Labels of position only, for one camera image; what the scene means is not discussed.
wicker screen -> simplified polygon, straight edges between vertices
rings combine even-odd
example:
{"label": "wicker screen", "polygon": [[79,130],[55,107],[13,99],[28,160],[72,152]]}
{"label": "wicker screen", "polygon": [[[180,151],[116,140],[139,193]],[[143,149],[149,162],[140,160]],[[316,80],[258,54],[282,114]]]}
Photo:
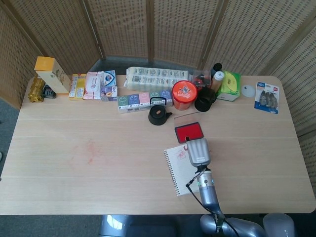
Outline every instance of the wicker screen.
{"label": "wicker screen", "polygon": [[10,0],[40,44],[68,74],[87,72],[99,52],[77,0]]}
{"label": "wicker screen", "polygon": [[306,169],[316,197],[316,135],[299,139]]}
{"label": "wicker screen", "polygon": [[316,27],[272,72],[283,84],[296,131],[316,128]]}
{"label": "wicker screen", "polygon": [[257,75],[308,17],[315,0],[230,0],[204,66]]}
{"label": "wicker screen", "polygon": [[197,67],[217,3],[155,0],[155,59]]}
{"label": "wicker screen", "polygon": [[37,52],[0,7],[0,97],[20,108]]}
{"label": "wicker screen", "polygon": [[147,57],[146,0],[88,0],[106,55]]}

product package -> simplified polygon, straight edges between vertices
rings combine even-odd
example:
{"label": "product package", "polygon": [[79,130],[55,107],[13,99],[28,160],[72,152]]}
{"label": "product package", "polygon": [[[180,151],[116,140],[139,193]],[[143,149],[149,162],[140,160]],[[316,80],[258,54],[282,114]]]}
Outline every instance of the product package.
{"label": "product package", "polygon": [[84,99],[100,100],[101,80],[103,80],[103,72],[89,72],[86,74]]}
{"label": "product package", "polygon": [[84,94],[86,74],[73,74],[71,89],[69,92],[70,100],[82,100]]}
{"label": "product package", "polygon": [[39,78],[38,75],[36,74],[32,85],[30,92],[28,94],[30,102],[43,102],[44,97],[43,97],[43,88],[45,86],[45,82],[43,79]]}
{"label": "product package", "polygon": [[189,71],[131,67],[126,70],[124,86],[130,90],[160,91],[171,90],[180,80],[188,80]]}
{"label": "product package", "polygon": [[117,86],[103,86],[101,88],[100,98],[102,101],[116,101],[118,96]]}
{"label": "product package", "polygon": [[120,113],[135,112],[140,110],[149,110],[151,105],[164,104],[164,99],[153,99],[150,104],[150,99],[153,97],[162,97],[167,100],[167,107],[173,105],[170,90],[143,92],[139,94],[118,96],[118,111]]}
{"label": "product package", "polygon": [[115,74],[115,70],[104,71],[103,72],[103,84],[102,86],[116,86],[117,85],[117,77]]}
{"label": "product package", "polygon": [[279,93],[278,86],[257,82],[254,108],[278,114]]}
{"label": "product package", "polygon": [[240,96],[240,74],[223,71],[224,79],[218,89],[217,99],[234,101]]}
{"label": "product package", "polygon": [[34,70],[56,94],[68,95],[71,80],[56,59],[39,56]]}

bottle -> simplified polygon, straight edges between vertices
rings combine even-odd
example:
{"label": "bottle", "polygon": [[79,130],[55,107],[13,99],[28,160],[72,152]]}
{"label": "bottle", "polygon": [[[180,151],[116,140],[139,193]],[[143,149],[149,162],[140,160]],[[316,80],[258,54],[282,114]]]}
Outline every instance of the bottle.
{"label": "bottle", "polygon": [[223,68],[222,64],[220,63],[215,63],[214,67],[211,69],[211,78],[215,75],[216,72],[221,71]]}
{"label": "bottle", "polygon": [[221,84],[223,82],[223,79],[224,79],[224,73],[221,71],[216,72],[214,74],[213,79],[212,79],[211,89],[214,90],[215,92],[217,92],[219,87],[221,86]]}

floor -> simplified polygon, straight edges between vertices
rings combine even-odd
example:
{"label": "floor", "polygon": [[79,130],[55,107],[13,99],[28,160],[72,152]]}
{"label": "floor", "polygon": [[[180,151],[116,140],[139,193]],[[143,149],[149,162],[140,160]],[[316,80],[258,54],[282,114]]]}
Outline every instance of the floor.
{"label": "floor", "polygon": [[[189,70],[192,68],[164,62],[149,64],[143,59],[122,59],[110,57],[97,62],[90,71],[113,70],[117,75],[125,75],[130,66],[175,68]],[[0,99],[0,174],[19,111]],[[254,221],[262,225],[264,215],[241,214],[227,215]],[[310,214],[290,214],[294,220],[299,237],[312,237],[316,234],[316,212]],[[127,237],[205,237],[199,227],[200,215],[168,215],[168,216],[134,216],[134,224],[129,228]],[[101,217],[98,215],[32,215],[32,216],[0,216],[0,237],[96,237]]]}

notebook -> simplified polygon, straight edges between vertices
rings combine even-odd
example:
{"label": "notebook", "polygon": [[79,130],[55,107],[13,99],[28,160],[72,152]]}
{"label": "notebook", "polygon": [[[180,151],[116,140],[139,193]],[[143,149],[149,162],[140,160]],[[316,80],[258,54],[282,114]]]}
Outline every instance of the notebook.
{"label": "notebook", "polygon": [[[177,196],[189,194],[186,184],[195,176],[197,168],[191,165],[187,145],[164,150]],[[198,191],[198,182],[190,185],[193,192]]]}

